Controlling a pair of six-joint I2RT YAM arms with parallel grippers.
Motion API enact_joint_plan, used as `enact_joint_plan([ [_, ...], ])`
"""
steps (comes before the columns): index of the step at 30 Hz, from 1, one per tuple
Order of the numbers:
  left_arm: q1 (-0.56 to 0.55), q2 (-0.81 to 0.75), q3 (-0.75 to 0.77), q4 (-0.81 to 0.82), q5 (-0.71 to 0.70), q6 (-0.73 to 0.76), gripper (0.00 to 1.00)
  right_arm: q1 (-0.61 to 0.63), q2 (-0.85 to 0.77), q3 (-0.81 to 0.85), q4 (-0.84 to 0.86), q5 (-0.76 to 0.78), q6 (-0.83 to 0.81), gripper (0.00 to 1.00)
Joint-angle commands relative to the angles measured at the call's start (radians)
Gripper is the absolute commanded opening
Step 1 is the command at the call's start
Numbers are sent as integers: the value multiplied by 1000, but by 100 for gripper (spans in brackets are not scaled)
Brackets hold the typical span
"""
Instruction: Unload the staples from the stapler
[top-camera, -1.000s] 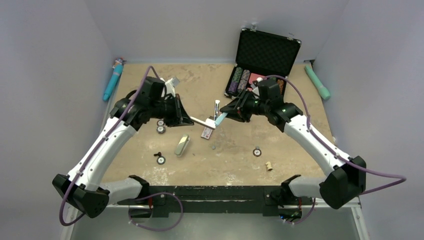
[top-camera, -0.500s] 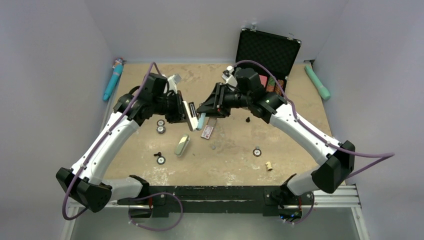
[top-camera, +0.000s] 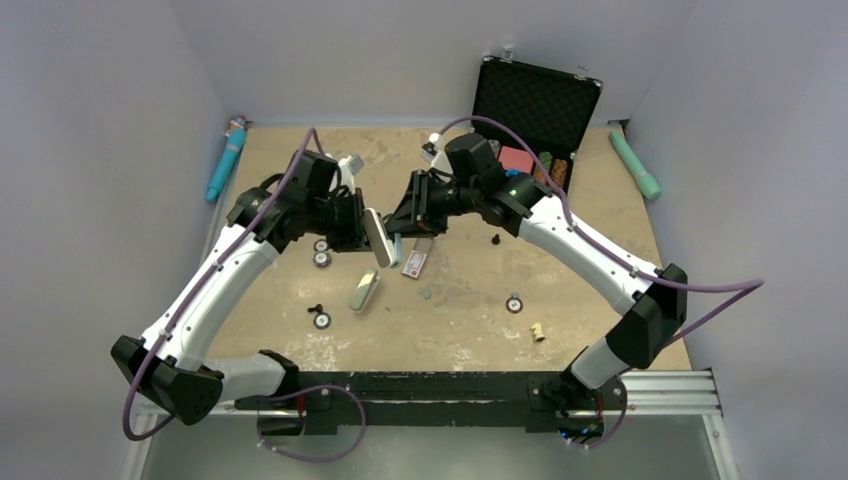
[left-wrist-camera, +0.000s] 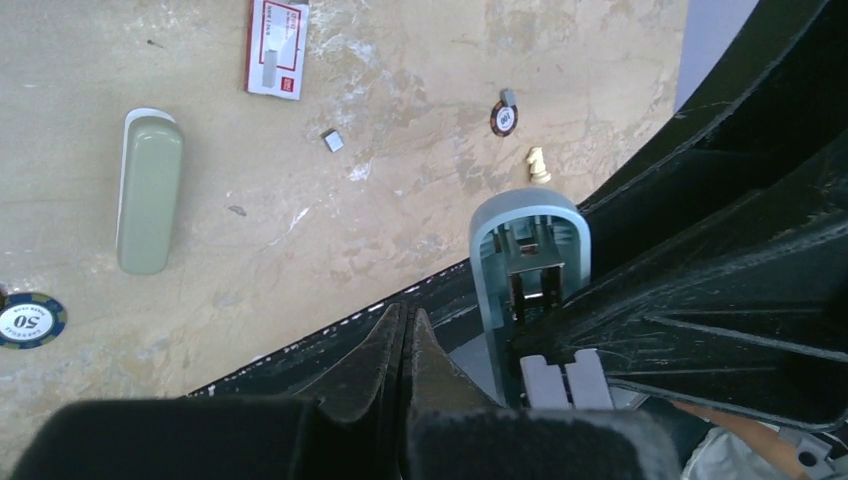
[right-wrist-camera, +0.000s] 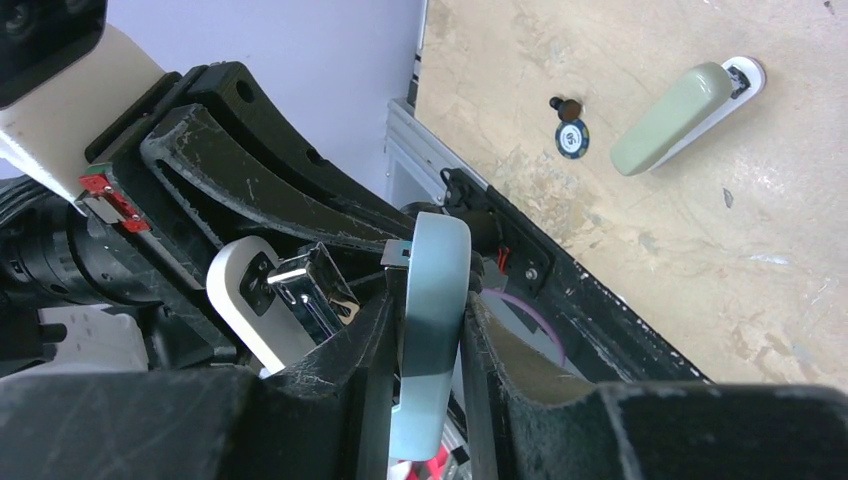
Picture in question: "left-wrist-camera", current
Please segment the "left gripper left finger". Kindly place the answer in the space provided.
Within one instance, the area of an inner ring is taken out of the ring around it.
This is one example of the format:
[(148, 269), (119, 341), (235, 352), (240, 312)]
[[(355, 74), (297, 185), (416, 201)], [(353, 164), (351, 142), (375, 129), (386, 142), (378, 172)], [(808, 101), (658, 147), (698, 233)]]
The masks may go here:
[(292, 396), (81, 401), (57, 411), (15, 479), (397, 479), (408, 309)]

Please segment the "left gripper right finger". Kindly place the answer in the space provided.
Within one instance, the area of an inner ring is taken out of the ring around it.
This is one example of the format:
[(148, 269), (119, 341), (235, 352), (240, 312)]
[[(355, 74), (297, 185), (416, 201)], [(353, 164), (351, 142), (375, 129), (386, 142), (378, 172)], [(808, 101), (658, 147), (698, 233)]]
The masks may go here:
[(672, 441), (648, 414), (502, 408), (444, 352), (424, 310), (410, 320), (405, 478), (679, 478)]

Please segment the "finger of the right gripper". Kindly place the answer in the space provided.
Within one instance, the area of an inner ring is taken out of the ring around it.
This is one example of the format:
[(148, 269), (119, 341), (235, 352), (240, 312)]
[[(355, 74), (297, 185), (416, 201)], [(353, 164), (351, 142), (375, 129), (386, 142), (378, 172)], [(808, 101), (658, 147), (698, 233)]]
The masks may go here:
[(847, 139), (518, 332), (610, 383), (802, 430), (847, 418)]

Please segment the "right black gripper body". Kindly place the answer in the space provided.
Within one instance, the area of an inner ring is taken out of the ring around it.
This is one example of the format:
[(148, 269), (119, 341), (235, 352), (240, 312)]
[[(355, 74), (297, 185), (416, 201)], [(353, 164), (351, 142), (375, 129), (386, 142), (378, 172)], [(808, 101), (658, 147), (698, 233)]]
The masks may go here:
[(672, 118), (581, 203), (601, 278), (847, 127), (847, 5), (761, 1)]

